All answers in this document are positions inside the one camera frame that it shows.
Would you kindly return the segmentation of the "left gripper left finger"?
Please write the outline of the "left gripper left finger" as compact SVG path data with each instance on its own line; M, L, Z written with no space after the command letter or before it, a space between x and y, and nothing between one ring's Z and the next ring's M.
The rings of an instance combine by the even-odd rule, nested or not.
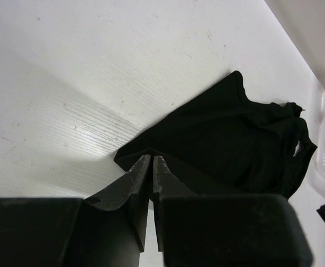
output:
M110 185L85 199L105 212L124 211L140 252L144 252L151 190L151 156L141 156L135 164Z

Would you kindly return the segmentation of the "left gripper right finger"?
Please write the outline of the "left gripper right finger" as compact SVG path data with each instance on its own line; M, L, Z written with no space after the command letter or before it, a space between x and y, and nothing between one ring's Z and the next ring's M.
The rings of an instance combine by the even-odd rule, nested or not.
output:
M154 222L159 251L199 253L204 247L204 202L171 171L162 156L152 167Z

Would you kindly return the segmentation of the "black tank top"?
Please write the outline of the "black tank top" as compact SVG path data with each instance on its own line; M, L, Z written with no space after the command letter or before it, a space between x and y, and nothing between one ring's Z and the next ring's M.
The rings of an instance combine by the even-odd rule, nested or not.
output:
M172 157L226 186L290 198L316 145L302 108L249 100L234 71L143 131L116 153L128 170L142 155Z

